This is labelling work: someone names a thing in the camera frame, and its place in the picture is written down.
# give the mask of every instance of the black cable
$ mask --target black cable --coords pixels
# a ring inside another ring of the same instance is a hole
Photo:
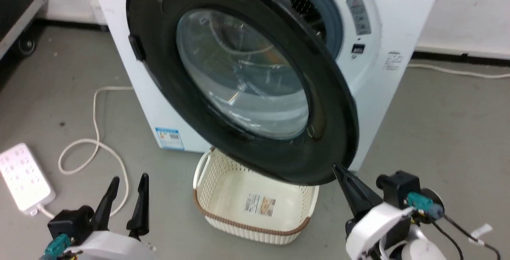
[[[461,260],[464,260],[464,255],[462,254],[462,249],[459,246],[459,244],[457,244],[457,242],[455,242],[455,240],[450,235],[448,235],[448,233],[446,233],[443,229],[441,229],[441,227],[439,227],[439,225],[435,221],[432,221],[432,225],[434,225],[434,227],[439,232],[441,232],[442,235],[444,235],[446,238],[448,238],[448,240],[450,240],[450,242],[452,242],[453,245],[455,245],[455,248],[457,248],[457,251],[459,252],[459,256],[461,257]]]
[[[470,238],[471,240],[473,240],[474,242],[478,242],[479,240],[477,238],[474,238],[468,231],[466,231],[465,229],[463,229],[459,224],[457,224],[452,218],[450,218],[448,215],[443,215],[444,219],[446,219],[446,221],[450,222],[451,225],[453,225],[455,228],[457,228],[460,232],[462,232],[462,234],[464,234],[465,236],[467,236],[468,238]],[[483,242],[483,245],[487,248],[487,249],[490,249],[492,251],[494,251],[494,253],[496,253],[496,258],[497,260],[501,260],[501,254],[499,253],[499,251],[494,248],[494,246],[491,246],[485,242]]]

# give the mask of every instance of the front-loading washing machine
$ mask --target front-loading washing machine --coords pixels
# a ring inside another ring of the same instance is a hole
[[[99,0],[160,147],[358,170],[434,0]]]

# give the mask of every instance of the white power strip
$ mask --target white power strip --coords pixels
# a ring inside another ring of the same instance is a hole
[[[55,191],[26,144],[18,144],[0,154],[0,170],[23,214],[34,216],[38,207],[55,199]]]

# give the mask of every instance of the electrical cable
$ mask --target electrical cable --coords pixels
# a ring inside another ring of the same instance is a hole
[[[379,240],[379,252],[381,253],[381,260],[389,260],[388,255],[386,255],[386,234]]]
[[[499,250],[497,250],[494,246],[491,246],[485,242],[483,242],[482,240],[479,240],[475,237],[473,237],[468,231],[466,231],[464,228],[462,228],[459,224],[457,224],[452,218],[450,218],[448,215],[444,215],[443,216],[444,219],[446,219],[446,221],[450,222],[451,225],[453,225],[455,228],[457,228],[460,232],[462,232],[462,234],[464,234],[465,236],[467,236],[468,238],[470,238],[471,240],[473,240],[474,242],[477,242],[483,246],[485,246],[487,249],[490,249],[492,251],[494,251],[494,253],[496,253],[496,259],[497,260],[501,260],[501,254],[499,253]]]
[[[461,260],[464,260],[464,255],[462,254],[462,249],[461,247],[459,246],[459,244],[457,244],[457,242],[448,234],[446,233],[443,229],[441,229],[441,227],[439,227],[439,225],[435,222],[435,221],[432,221],[432,225],[434,225],[434,227],[442,234],[444,235],[446,238],[448,238],[448,240],[450,240],[450,242],[453,243],[453,245],[455,246],[455,248],[457,248],[457,251],[459,252],[459,256],[461,258]]]
[[[408,67],[412,67],[415,69],[433,69],[434,71],[441,71],[443,73],[451,73],[453,75],[461,75],[461,76],[470,76],[475,78],[483,78],[483,79],[503,79],[510,78],[510,73],[506,73],[504,75],[487,75],[485,73],[474,73],[472,71],[455,71],[454,69],[445,69],[444,67],[429,65],[429,64],[408,64]]]
[[[97,127],[97,120],[96,120],[96,99],[97,99],[97,95],[102,91],[132,91],[132,90],[133,90],[133,87],[131,87],[131,86],[105,86],[105,87],[102,87],[102,88],[96,90],[94,93],[94,101],[93,101],[93,105],[92,105],[92,120],[94,122],[96,139],[93,140],[91,138],[82,138],[80,140],[76,140],[75,142],[72,142],[66,148],[64,148],[64,150],[60,154],[59,161],[58,161],[59,171],[64,175],[72,175],[72,174],[78,173],[79,171],[82,171],[82,169],[84,169],[94,159],[94,157],[97,154],[97,151],[99,150],[99,147],[106,149],[106,151],[111,153],[117,159],[117,161],[120,164],[120,168],[122,169],[122,174],[124,175],[124,182],[126,183],[126,193],[124,194],[124,198],[120,202],[119,206],[117,206],[117,208],[110,213],[110,217],[112,217],[113,215],[118,213],[118,211],[120,211],[120,209],[122,209],[122,206],[124,206],[124,204],[128,200],[129,178],[128,178],[128,173],[126,171],[126,166],[124,165],[124,162],[122,161],[120,156],[112,148],[110,148],[108,145],[106,145],[100,141],[99,128]],[[70,170],[70,171],[63,169],[62,159],[64,158],[64,155],[67,153],[67,151],[69,151],[69,149],[76,146],[77,144],[95,144],[96,147],[94,149],[94,152],[90,155],[89,159],[86,162],[84,162],[82,165],[80,165],[78,168]],[[55,217],[55,215],[53,215],[52,213],[47,211],[41,205],[38,206],[38,209],[39,209],[39,211],[41,211],[44,215],[48,216],[49,218]]]

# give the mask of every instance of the gray concrete floor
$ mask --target gray concrete floor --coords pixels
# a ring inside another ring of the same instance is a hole
[[[28,144],[57,192],[47,207],[54,213],[84,204],[96,207],[111,178],[122,175],[116,160],[104,151],[77,175],[63,176],[57,168],[67,144],[94,138],[92,97],[106,85],[129,85],[110,35],[49,27],[33,56],[18,65],[0,92],[0,151],[19,142]],[[509,96],[510,79],[408,69],[359,173],[361,179],[376,189],[380,173],[415,173],[423,187],[441,195],[447,213],[466,229],[492,225],[495,231],[483,238],[508,258]],[[310,224],[291,244],[272,246],[231,236],[211,227],[193,206],[191,181],[200,156],[159,149],[132,91],[106,93],[98,102],[102,140],[122,156],[131,183],[136,185],[145,171],[151,175],[151,232],[144,240],[157,247],[158,259],[347,259],[344,223],[351,214],[336,183],[321,187]],[[65,167],[81,164],[92,150],[87,145],[76,148]],[[51,240],[48,219],[22,215],[5,184],[0,185],[0,199],[2,258],[37,259]],[[125,208],[111,219],[112,231],[126,233],[135,202],[131,191]],[[444,221],[440,224],[457,239],[466,259],[495,258]],[[424,231],[448,258],[458,258],[452,244],[433,227]]]

